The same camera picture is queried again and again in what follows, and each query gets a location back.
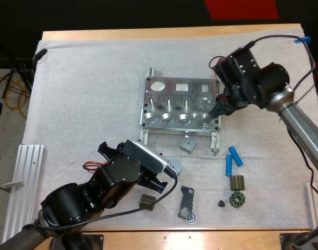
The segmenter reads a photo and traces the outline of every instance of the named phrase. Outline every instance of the black background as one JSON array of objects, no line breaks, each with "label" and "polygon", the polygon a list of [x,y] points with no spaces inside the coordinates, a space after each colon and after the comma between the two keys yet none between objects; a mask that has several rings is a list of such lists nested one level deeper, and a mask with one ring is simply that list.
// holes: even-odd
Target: black background
[{"label": "black background", "polygon": [[[198,0],[0,0],[0,40],[32,58],[43,31],[301,23],[318,60],[318,0],[277,0],[279,19],[212,20]],[[0,51],[0,58],[6,56]]]}]

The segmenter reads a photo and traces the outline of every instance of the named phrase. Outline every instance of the red wire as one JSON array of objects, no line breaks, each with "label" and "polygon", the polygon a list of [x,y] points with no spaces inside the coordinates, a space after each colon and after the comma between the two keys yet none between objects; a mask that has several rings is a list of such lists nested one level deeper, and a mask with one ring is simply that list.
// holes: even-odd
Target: red wire
[{"label": "red wire", "polygon": [[87,170],[87,171],[96,171],[98,167],[106,165],[109,161],[106,161],[105,163],[102,162],[97,162],[97,161],[86,161],[83,165],[82,168]]}]

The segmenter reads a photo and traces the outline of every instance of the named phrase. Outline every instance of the wooden table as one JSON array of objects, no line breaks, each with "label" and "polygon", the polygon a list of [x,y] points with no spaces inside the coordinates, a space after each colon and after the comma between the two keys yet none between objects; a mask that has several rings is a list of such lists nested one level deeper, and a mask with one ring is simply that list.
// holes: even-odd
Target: wooden table
[{"label": "wooden table", "polygon": [[[271,29],[300,28],[300,24],[261,24],[245,26],[130,29],[130,30],[80,30],[45,31],[43,40],[104,40],[104,39],[153,39],[190,38],[214,35],[247,33]],[[227,229],[212,228],[157,229],[157,230],[86,230],[104,234],[104,249],[280,249],[279,234],[282,232],[306,232],[286,229]],[[37,250],[48,249],[50,240]]]}]

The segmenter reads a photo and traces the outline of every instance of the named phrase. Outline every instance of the small black knob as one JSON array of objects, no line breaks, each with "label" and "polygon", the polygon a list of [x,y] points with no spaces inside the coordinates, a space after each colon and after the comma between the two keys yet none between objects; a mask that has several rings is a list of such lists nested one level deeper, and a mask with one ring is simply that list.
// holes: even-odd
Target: small black knob
[{"label": "small black knob", "polygon": [[219,201],[218,206],[219,207],[225,207],[225,201]]}]

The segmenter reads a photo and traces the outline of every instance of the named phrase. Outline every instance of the metal peg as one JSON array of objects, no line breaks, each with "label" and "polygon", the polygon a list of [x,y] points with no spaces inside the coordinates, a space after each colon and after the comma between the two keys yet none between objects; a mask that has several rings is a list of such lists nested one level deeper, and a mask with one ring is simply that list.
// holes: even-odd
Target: metal peg
[{"label": "metal peg", "polygon": [[3,185],[0,186],[0,190],[6,191],[7,193],[11,192],[11,188],[13,186],[24,186],[25,183],[23,182],[23,180],[20,181],[12,181],[12,182],[8,182],[5,183]]}]

